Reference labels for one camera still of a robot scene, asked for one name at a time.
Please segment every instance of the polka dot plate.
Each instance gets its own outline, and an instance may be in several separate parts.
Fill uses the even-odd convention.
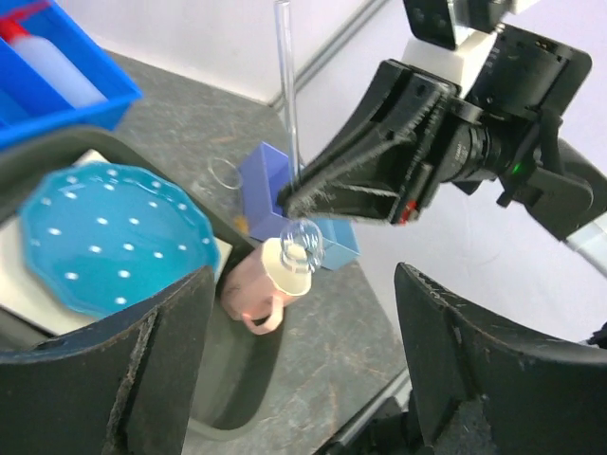
[[[94,317],[219,265],[204,213],[141,168],[91,163],[51,173],[20,217],[28,269],[68,308]]]

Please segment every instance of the mug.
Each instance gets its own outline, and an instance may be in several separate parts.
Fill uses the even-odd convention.
[[[312,287],[312,273],[295,273],[283,265],[281,241],[267,239],[228,275],[221,305],[255,335],[268,334],[283,321],[285,307]],[[267,318],[262,323],[258,319]]]

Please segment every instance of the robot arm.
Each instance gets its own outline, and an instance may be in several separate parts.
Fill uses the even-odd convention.
[[[599,225],[607,179],[559,140],[561,116],[592,62],[568,45],[501,24],[536,1],[405,0],[415,38],[402,62],[379,65],[300,184],[281,191],[286,216],[402,225],[420,216],[440,184],[472,195],[483,181],[499,179],[499,205],[523,204],[557,240],[593,249],[595,228],[574,234]],[[607,259],[593,264],[607,273],[601,262]]]

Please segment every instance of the blue plastic box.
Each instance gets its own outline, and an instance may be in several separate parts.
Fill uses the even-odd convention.
[[[0,16],[35,3],[0,2]],[[0,151],[29,137],[71,124],[114,129],[141,92],[131,79],[57,5],[21,23],[32,35],[47,38],[75,64],[107,102],[75,109],[0,39]]]
[[[240,165],[243,207],[248,234],[259,241],[278,237],[289,222],[276,204],[278,192],[289,182],[288,157],[262,142]],[[350,222],[314,219],[324,241],[322,266],[337,270],[359,256],[359,244]]]

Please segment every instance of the white wall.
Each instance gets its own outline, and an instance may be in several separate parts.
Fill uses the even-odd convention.
[[[273,0],[58,0],[102,47],[247,98],[280,91]],[[364,0],[293,0],[301,67]]]
[[[544,0],[508,22],[594,57],[593,73],[567,111],[561,136],[607,172],[607,4]],[[298,101],[306,161],[347,120],[378,63],[400,58],[410,36],[402,0],[392,0],[304,88]],[[565,339],[587,338],[607,321],[607,281],[520,207],[497,207],[499,193],[499,184],[485,184],[473,197],[445,186],[416,225],[357,226],[360,263],[386,312],[397,324],[393,275],[396,263],[407,262],[529,327]]]

